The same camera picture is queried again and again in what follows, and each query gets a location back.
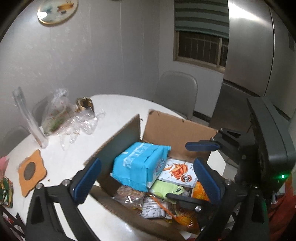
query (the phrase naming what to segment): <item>blue gripper pad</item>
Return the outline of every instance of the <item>blue gripper pad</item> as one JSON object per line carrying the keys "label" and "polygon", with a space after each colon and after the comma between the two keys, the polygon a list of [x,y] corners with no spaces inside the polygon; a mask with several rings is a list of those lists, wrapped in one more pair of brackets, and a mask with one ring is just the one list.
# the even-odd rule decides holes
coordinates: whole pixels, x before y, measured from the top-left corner
{"label": "blue gripper pad", "polygon": [[94,182],[101,172],[101,161],[96,158],[90,161],[83,170],[80,170],[72,179],[70,194],[76,205],[84,203]]}
{"label": "blue gripper pad", "polygon": [[185,148],[189,151],[216,151],[220,146],[212,141],[187,142]]}
{"label": "blue gripper pad", "polygon": [[195,159],[193,163],[194,172],[198,181],[202,184],[212,204],[220,204],[225,193],[225,187],[221,181],[221,176],[211,169],[207,163]]}

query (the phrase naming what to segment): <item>nutrition label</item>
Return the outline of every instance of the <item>nutrition label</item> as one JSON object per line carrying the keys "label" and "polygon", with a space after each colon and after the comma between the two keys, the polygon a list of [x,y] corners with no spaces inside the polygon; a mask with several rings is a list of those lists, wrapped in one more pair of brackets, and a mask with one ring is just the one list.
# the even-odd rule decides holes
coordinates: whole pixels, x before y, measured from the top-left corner
{"label": "nutrition label", "polygon": [[[168,204],[166,202],[163,202],[162,205],[166,208],[168,208]],[[144,218],[167,218],[172,219],[170,215],[164,211],[156,201],[154,201],[150,197],[145,197],[143,201],[143,210],[142,210],[142,217]]]}

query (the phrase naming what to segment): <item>window frame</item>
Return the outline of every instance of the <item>window frame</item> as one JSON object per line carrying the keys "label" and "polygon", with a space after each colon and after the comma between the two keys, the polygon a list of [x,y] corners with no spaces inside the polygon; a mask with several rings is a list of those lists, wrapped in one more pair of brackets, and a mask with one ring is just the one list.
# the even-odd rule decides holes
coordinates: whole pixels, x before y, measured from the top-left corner
{"label": "window frame", "polygon": [[179,31],[175,31],[174,33],[174,53],[173,53],[173,61],[178,61],[187,64],[193,64],[200,67],[208,68],[211,70],[215,70],[217,72],[223,73],[225,72],[225,67],[220,66],[220,59],[221,59],[221,50],[222,50],[222,38],[219,38],[219,46],[218,46],[218,58],[217,64],[208,63],[205,61],[201,61],[198,59],[187,58],[179,56]]}

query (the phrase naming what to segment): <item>red bag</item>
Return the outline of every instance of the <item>red bag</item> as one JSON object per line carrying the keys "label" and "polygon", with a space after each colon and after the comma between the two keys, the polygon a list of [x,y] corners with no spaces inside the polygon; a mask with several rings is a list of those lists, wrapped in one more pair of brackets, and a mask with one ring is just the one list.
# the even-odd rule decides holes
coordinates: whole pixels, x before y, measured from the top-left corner
{"label": "red bag", "polygon": [[285,182],[285,194],[268,210],[270,241],[278,240],[296,213],[296,196],[293,196],[292,175]]}

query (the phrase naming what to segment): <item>clear plastic tube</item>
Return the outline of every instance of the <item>clear plastic tube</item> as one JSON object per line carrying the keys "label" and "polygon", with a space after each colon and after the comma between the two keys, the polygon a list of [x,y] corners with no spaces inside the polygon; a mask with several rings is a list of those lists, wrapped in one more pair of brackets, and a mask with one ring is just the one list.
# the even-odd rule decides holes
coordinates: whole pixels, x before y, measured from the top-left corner
{"label": "clear plastic tube", "polygon": [[40,130],[38,124],[36,123],[31,112],[27,109],[26,99],[21,87],[18,87],[12,92],[13,98],[17,107],[19,108],[23,118],[28,124],[28,129],[30,133],[34,136],[35,140],[38,142],[42,149],[48,146],[48,140]]}

